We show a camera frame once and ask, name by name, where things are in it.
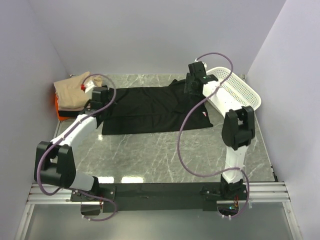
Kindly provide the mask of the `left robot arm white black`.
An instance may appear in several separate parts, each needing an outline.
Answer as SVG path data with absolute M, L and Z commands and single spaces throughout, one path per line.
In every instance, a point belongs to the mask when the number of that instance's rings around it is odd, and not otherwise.
M 81 114 L 63 133 L 51 141 L 42 141 L 36 147 L 34 180 L 47 196 L 60 189 L 82 193 L 88 201 L 96 200 L 101 193 L 97 177 L 76 170 L 73 149 L 105 120 L 105 111 L 116 98 L 113 89 L 109 98 L 107 87 L 94 87 L 91 99 Z

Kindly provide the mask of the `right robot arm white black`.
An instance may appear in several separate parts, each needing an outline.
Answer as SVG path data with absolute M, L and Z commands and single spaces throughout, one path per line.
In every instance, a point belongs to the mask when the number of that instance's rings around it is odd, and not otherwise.
M 260 96 L 241 78 L 225 67 L 210 70 L 201 61 L 188 65 L 184 91 L 203 94 L 224 118 L 221 137 L 226 145 L 224 170 L 220 172 L 217 195 L 226 200 L 246 194 L 243 184 L 245 155 L 256 135 L 255 110 L 261 105 Z

